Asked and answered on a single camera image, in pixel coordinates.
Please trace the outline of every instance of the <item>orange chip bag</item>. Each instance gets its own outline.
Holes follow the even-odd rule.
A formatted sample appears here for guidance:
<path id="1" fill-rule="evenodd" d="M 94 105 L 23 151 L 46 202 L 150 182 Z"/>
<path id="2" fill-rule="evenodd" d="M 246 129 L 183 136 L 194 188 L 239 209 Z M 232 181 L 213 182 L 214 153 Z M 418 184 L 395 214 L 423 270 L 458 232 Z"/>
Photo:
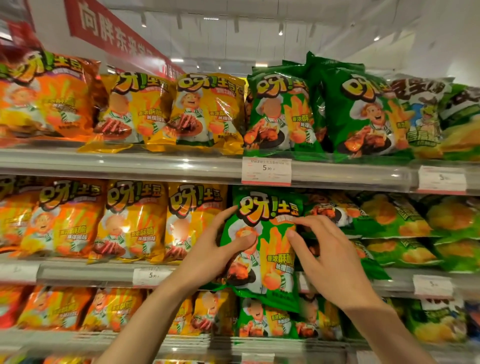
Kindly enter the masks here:
<path id="1" fill-rule="evenodd" d="M 80 356 L 49 356 L 43 364 L 90 364 L 91 360 Z"/>
<path id="2" fill-rule="evenodd" d="M 227 207 L 227 190 L 224 184 L 168 184 L 166 260 L 185 258 L 213 218 Z"/>
<path id="3" fill-rule="evenodd" d="M 237 317 L 236 296 L 232 290 L 200 291 L 195 300 L 190 333 L 233 336 Z"/>
<path id="4" fill-rule="evenodd" d="M 104 180 L 86 178 L 48 183 L 28 222 L 22 253 L 87 257 L 103 211 L 105 185 Z"/>
<path id="5" fill-rule="evenodd" d="M 94 128 L 93 140 L 79 150 L 116 153 L 132 143 L 147 141 L 170 118 L 174 92 L 171 81 L 161 77 L 120 73 L 111 89 L 108 110 Z"/>
<path id="6" fill-rule="evenodd" d="M 131 288 L 99 288 L 88 309 L 82 330 L 119 332 L 143 301 L 142 291 Z"/>
<path id="7" fill-rule="evenodd" d="M 192 298 L 189 297 L 180 306 L 175 319 L 168 330 L 169 335 L 182 335 L 190 330 L 190 321 L 192 320 L 193 304 Z"/>
<path id="8" fill-rule="evenodd" d="M 109 181 L 105 213 L 90 259 L 162 261 L 168 187 L 162 182 Z"/>
<path id="9" fill-rule="evenodd" d="M 36 286 L 18 318 L 18 328 L 77 330 L 92 298 L 89 288 Z"/>
<path id="10" fill-rule="evenodd" d="M 162 145 L 215 146 L 225 154 L 242 154 L 239 133 L 244 119 L 245 81 L 223 73 L 184 74 L 170 121 L 147 141 L 147 149 Z"/>
<path id="11" fill-rule="evenodd" d="M 46 50 L 25 54 L 11 71 L 0 122 L 17 138 L 87 141 L 93 126 L 94 67 L 95 62 Z"/>
<path id="12" fill-rule="evenodd" d="M 29 287 L 1 285 L 0 286 L 0 328 L 11 328 L 17 322 L 20 314 L 20 304 L 28 293 Z"/>
<path id="13" fill-rule="evenodd" d="M 20 245 L 44 177 L 0 176 L 0 252 Z"/>

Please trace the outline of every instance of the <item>hand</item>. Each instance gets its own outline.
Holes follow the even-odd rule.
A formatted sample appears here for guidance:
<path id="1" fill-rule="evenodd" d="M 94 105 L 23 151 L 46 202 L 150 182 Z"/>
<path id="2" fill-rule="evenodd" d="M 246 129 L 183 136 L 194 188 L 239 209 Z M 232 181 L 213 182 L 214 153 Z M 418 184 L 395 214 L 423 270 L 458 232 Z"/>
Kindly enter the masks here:
<path id="1" fill-rule="evenodd" d="M 214 217 L 180 266 L 170 275 L 175 282 L 184 284 L 188 291 L 196 291 L 221 274 L 233 256 L 255 243 L 256 235 L 250 234 L 227 245 L 217 246 L 218 229 L 237 208 L 238 206 L 230 207 Z"/>
<path id="2" fill-rule="evenodd" d="M 310 283 L 325 299 L 342 310 L 384 305 L 367 279 L 353 243 L 328 217 L 307 216 L 293 222 L 309 227 L 318 239 L 317 259 L 297 232 L 286 233 Z"/>

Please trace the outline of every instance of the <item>chinese characters on banner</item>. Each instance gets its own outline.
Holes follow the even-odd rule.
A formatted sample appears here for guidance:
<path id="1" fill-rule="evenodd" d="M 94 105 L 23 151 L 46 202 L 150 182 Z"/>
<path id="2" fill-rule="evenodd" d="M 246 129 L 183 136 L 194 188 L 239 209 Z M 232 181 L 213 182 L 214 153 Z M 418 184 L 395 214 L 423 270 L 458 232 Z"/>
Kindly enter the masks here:
<path id="1" fill-rule="evenodd" d="M 145 71 L 175 79 L 183 70 L 96 0 L 64 0 L 71 36 Z"/>

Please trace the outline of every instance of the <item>ceiling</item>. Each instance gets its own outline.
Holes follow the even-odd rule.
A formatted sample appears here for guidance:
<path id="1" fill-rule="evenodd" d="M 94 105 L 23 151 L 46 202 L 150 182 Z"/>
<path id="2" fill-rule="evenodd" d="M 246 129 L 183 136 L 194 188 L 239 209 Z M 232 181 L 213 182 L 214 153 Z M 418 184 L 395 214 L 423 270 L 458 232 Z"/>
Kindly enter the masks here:
<path id="1" fill-rule="evenodd" d="M 413 44 L 423 1 L 101 2 L 167 57 L 183 59 L 179 66 L 186 72 L 218 72 L 221 67 L 222 72 L 247 75 L 256 62 L 303 62 L 308 50 L 361 61 L 381 71 L 401 69 Z M 142 27 L 142 13 L 147 27 Z M 205 20 L 207 17 L 218 20 Z"/>

